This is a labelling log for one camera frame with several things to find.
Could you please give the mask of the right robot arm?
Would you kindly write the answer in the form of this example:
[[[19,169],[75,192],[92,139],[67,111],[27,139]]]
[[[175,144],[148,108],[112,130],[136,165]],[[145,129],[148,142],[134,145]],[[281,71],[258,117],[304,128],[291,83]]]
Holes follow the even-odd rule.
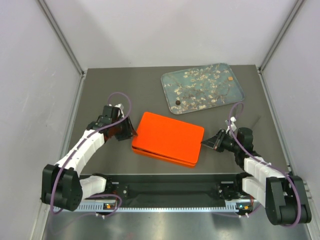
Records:
[[[244,171],[236,176],[234,194],[239,198],[250,195],[256,199],[264,207],[271,224],[290,227],[310,223],[312,213],[303,180],[267,163],[254,150],[253,140],[253,131],[241,127],[236,134],[220,129],[201,144],[219,153],[234,154],[236,164]]]

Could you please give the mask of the orange chocolate box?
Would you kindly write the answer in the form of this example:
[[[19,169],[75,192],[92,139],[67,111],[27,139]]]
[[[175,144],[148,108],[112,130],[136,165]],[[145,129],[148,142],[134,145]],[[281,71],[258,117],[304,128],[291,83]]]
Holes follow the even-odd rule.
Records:
[[[194,168],[196,166],[196,163],[182,161],[182,160],[175,159],[175,158],[172,158],[172,157],[168,157],[168,156],[152,153],[152,152],[149,152],[149,151],[146,151],[146,150],[141,150],[141,149],[134,148],[134,147],[132,147],[132,150],[133,150],[133,152],[135,154],[139,154],[139,155],[142,155],[142,156],[158,159],[158,160],[169,162],[169,163],[172,163],[172,164],[176,164],[176,165],[180,165],[180,166],[184,166],[184,167],[188,167],[188,168]]]

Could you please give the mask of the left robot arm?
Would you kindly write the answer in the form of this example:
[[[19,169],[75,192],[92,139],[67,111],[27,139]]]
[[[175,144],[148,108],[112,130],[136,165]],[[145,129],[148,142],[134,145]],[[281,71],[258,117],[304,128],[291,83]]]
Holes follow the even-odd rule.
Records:
[[[60,211],[74,211],[81,201],[100,195],[109,198],[114,191],[111,183],[103,176],[92,175],[81,179],[80,175],[92,156],[110,138],[118,141],[136,135],[129,117],[107,118],[100,116],[88,124],[75,146],[55,164],[47,164],[42,171],[41,201]]]

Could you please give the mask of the orange box lid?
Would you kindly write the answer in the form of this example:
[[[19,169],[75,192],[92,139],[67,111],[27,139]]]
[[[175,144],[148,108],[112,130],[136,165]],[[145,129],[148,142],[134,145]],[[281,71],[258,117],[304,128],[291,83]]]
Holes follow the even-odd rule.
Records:
[[[197,164],[205,129],[174,118],[145,112],[132,140],[136,148]]]

